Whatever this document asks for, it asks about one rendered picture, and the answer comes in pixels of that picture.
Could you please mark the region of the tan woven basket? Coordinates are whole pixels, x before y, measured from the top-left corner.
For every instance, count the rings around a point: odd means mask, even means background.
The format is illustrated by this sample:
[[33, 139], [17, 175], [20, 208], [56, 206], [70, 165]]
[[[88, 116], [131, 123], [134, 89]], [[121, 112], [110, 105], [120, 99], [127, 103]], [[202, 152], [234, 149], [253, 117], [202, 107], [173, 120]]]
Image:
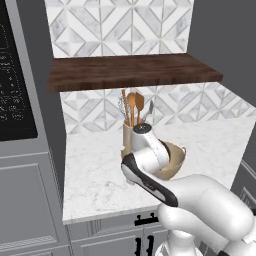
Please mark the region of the tan woven basket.
[[170, 153], [169, 162], [159, 169], [157, 158], [150, 147], [126, 153], [122, 151], [123, 161], [121, 169], [124, 175], [132, 180], [132, 175], [152, 175], [162, 180], [170, 180], [180, 170], [186, 158], [186, 148], [178, 147], [170, 142], [162, 141], [165, 151]]

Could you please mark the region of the grey cabinet door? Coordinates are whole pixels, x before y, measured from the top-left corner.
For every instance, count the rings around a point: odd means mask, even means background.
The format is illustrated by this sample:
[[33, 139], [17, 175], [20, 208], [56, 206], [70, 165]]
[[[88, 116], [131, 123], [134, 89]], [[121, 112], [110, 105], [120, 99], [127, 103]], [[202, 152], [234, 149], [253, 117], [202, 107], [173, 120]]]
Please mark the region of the grey cabinet door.
[[143, 230], [118, 232], [72, 242], [74, 256], [136, 256]]
[[148, 248], [148, 239], [147, 239], [147, 237], [149, 235], [154, 236], [154, 247], [153, 247], [152, 256], [155, 256], [156, 250], [167, 238], [168, 231], [165, 230], [160, 225], [155, 225], [155, 226], [151, 226], [151, 227], [145, 227], [143, 232], [144, 232], [143, 256], [147, 256], [147, 252], [146, 252], [146, 249]]

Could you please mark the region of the grey tall cabinet unit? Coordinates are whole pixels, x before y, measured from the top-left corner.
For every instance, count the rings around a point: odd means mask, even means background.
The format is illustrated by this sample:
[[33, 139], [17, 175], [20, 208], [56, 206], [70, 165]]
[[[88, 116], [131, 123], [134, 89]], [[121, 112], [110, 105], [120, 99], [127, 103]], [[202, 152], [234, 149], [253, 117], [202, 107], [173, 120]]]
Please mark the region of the grey tall cabinet unit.
[[62, 222], [66, 132], [48, 88], [45, 0], [6, 0], [38, 136], [0, 142], [0, 256], [71, 256]]

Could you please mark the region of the grey panelled side cabinet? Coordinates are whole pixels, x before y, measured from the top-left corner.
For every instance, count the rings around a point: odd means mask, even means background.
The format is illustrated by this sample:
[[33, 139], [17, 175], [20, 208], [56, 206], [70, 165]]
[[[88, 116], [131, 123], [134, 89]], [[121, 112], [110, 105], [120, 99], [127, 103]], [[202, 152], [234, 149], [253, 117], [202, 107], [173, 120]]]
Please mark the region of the grey panelled side cabinet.
[[231, 191], [236, 194], [256, 216], [256, 171], [244, 160], [235, 175]]

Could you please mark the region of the beige utensil pot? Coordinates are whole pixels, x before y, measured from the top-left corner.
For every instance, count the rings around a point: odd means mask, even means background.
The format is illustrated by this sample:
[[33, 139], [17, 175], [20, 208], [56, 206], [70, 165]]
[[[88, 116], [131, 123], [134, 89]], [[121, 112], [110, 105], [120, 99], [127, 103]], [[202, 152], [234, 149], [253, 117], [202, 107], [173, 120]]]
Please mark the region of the beige utensil pot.
[[123, 146], [125, 148], [130, 147], [132, 130], [133, 128], [129, 126], [127, 122], [123, 123]]

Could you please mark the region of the metal whisk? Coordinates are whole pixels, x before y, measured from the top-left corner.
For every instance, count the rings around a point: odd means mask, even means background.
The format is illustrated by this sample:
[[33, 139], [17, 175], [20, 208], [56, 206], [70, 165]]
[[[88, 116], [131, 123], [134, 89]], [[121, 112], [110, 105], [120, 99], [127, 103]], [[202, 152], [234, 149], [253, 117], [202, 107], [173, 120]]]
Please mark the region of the metal whisk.
[[123, 99], [122, 99], [122, 96], [119, 97], [119, 100], [118, 100], [118, 107], [119, 107], [119, 110], [120, 112], [122, 113], [122, 115], [124, 116], [125, 120], [126, 120], [126, 116], [125, 116], [125, 109], [124, 109], [124, 104], [123, 104]]

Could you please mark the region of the wooden spoon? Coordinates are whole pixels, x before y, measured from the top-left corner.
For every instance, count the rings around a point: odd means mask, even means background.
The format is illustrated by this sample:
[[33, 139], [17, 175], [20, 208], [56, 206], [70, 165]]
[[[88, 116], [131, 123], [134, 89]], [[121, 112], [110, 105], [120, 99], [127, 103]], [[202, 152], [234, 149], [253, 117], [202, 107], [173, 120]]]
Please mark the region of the wooden spoon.
[[131, 112], [131, 126], [134, 126], [134, 107], [136, 105], [136, 94], [131, 92], [127, 96], [128, 105]]

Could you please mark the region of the grey metal spatula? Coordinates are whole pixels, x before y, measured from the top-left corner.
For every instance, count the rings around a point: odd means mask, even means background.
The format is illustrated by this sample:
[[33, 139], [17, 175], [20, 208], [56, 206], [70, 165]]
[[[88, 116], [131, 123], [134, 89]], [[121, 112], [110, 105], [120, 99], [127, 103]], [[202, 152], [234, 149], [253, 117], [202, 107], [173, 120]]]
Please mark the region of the grey metal spatula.
[[153, 100], [151, 100], [151, 101], [150, 101], [150, 104], [149, 104], [149, 109], [148, 109], [148, 111], [143, 115], [143, 117], [142, 117], [142, 119], [141, 119], [141, 120], [142, 120], [142, 123], [145, 123], [147, 117], [148, 117], [150, 114], [152, 114], [153, 108], [154, 108], [154, 103], [153, 103]]

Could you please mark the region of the wooden spatula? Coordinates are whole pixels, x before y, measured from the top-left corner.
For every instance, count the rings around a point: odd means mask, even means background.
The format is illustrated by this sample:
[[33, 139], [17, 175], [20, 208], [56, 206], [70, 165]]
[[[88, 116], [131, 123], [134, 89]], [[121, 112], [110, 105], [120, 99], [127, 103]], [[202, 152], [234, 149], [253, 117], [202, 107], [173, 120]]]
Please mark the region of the wooden spatula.
[[144, 96], [140, 93], [136, 93], [135, 95], [135, 105], [138, 113], [140, 113], [144, 108]]

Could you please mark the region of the dark wooden shelf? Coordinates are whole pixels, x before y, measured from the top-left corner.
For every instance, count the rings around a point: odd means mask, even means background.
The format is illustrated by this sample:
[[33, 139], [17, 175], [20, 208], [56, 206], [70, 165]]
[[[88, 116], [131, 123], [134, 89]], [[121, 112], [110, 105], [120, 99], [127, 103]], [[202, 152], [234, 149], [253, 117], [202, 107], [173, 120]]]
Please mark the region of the dark wooden shelf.
[[223, 75], [187, 53], [55, 58], [52, 92], [219, 82]]

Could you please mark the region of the grey drawer front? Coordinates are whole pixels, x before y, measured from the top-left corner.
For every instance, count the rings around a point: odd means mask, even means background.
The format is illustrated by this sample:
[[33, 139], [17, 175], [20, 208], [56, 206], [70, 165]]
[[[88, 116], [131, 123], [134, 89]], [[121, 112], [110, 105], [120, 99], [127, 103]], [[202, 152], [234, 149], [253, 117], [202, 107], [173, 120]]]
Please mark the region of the grey drawer front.
[[151, 214], [158, 217], [156, 211], [131, 213], [127, 215], [103, 218], [101, 220], [90, 220], [86, 222], [69, 224], [68, 230], [72, 240], [79, 240], [119, 231], [134, 230], [136, 228], [143, 228], [144, 226], [157, 225], [159, 222], [141, 226], [134, 225], [137, 215], [141, 215], [141, 218], [144, 219], [150, 218]]

